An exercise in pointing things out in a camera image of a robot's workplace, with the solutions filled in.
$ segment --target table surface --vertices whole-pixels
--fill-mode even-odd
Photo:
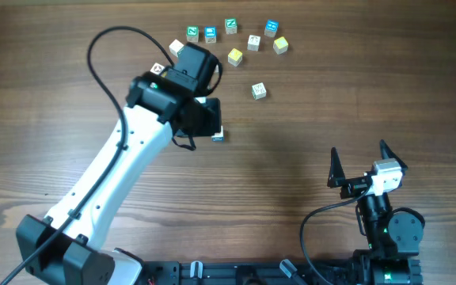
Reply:
[[[236,17],[226,35],[223,19]],[[267,19],[290,47],[277,55]],[[116,112],[91,78],[86,48],[113,25],[142,28],[168,47],[187,25],[216,25],[206,45],[224,63],[215,96],[224,143],[170,145],[119,209],[106,249],[144,260],[302,259],[298,228],[339,202],[326,187],[330,148],[348,177],[379,159],[385,139],[409,165],[395,207],[427,219],[425,282],[456,284],[456,2],[179,2],[0,8],[0,280],[20,261],[15,228],[43,217],[103,146]],[[249,35],[262,36],[247,51]],[[231,66],[232,48],[244,53]],[[96,46],[96,69],[121,104],[134,76],[165,58],[147,39],[114,33]],[[263,82],[258,101],[251,85]],[[310,255],[366,249],[354,206],[312,218]],[[20,274],[15,284],[39,283]]]

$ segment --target wood grain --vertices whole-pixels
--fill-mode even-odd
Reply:
[[[236,17],[239,33],[224,34]],[[277,56],[267,19],[290,49]],[[306,213],[339,201],[326,187],[336,146],[348,176],[368,170],[385,139],[410,166],[390,196],[427,219],[427,284],[456,284],[456,2],[179,2],[0,7],[0,280],[18,262],[14,229],[41,217],[82,175],[116,113],[86,68],[91,38],[112,25],[145,29],[164,46],[186,25],[217,25],[200,44],[226,72],[215,92],[226,142],[166,148],[120,208],[106,248],[144,260],[302,258]],[[261,51],[246,51],[249,34]],[[227,63],[244,52],[239,67]],[[124,102],[134,76],[165,63],[130,33],[106,36],[94,62]],[[268,97],[254,101],[263,82]],[[349,257],[367,243],[353,207],[310,221],[314,257]],[[36,284],[20,274],[15,284]]]

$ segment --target yellow block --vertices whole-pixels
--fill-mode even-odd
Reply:
[[[233,50],[231,50],[231,52],[228,54],[228,57],[230,57],[231,59],[233,59],[234,61],[238,61],[238,59],[240,59],[242,56],[242,53],[237,49],[237,48],[234,48]]]
[[[279,39],[274,40],[274,43],[278,49],[284,48],[288,45],[288,42],[286,41],[284,36],[281,36]]]

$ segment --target toy block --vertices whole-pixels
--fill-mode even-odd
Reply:
[[[259,36],[249,36],[249,40],[247,42],[247,49],[248,51],[258,51],[260,48],[260,37]]]
[[[226,34],[237,33],[237,20],[235,18],[225,19]]]
[[[279,39],[274,40],[274,51],[278,55],[282,54],[283,52],[288,50],[288,42],[281,36]]]
[[[241,61],[242,53],[237,48],[231,50],[231,52],[228,54],[228,63],[231,63],[234,66],[238,66]]]
[[[252,93],[253,93],[254,100],[258,100],[258,99],[261,99],[261,98],[267,96],[267,90],[265,89],[263,82],[253,85]]]
[[[215,27],[205,27],[205,42],[207,44],[215,43],[217,35]]]
[[[183,49],[184,45],[178,40],[174,40],[170,44],[170,52],[172,53],[172,55],[175,55],[176,57],[179,57]]]
[[[159,75],[163,70],[165,69],[164,66],[162,66],[159,63],[155,63],[152,68],[150,69],[150,72]]]
[[[265,26],[265,35],[274,37],[276,36],[277,27],[279,27],[279,23],[273,20],[268,20],[267,25]]]
[[[198,101],[198,103],[200,103],[200,104],[205,104],[205,103],[207,103],[207,98],[206,98],[206,97],[196,97],[195,99],[196,99],[196,100]]]
[[[224,142],[225,141],[225,134],[221,126],[221,131],[219,133],[215,133],[211,136],[212,142]]]
[[[198,35],[200,34],[200,30],[198,26],[188,26],[186,28],[186,38],[188,42],[198,43]]]

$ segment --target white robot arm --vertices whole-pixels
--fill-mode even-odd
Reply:
[[[63,233],[70,238],[79,234],[88,239],[87,246],[99,250],[105,243],[108,229],[121,203],[138,180],[142,171],[159,152],[168,146],[173,133],[169,122],[159,123],[158,114],[141,106],[124,108],[129,135],[125,151],[107,175],[96,193],[90,197],[76,218]],[[94,158],[77,184],[52,207],[47,216],[58,229],[68,218],[68,212],[84,198],[91,185],[105,170],[120,140],[121,126],[117,123],[100,153]]]
[[[187,44],[174,65],[161,45],[136,28],[109,28],[89,46],[89,69],[112,103],[116,105],[116,100],[93,71],[90,52],[101,36],[120,29],[147,36],[171,66],[160,74],[148,71],[133,80],[126,107],[116,106],[120,121],[77,184],[43,220],[24,217],[17,228],[24,261],[2,284],[23,268],[49,284],[134,284],[142,271],[138,257],[122,250],[100,250],[117,210],[146,166],[170,141],[177,144],[175,134],[188,136],[192,142],[194,136],[221,131],[219,100],[206,99],[201,104],[195,100],[211,94],[219,84],[222,66],[218,59],[208,50]],[[218,81],[210,89],[216,67]]]

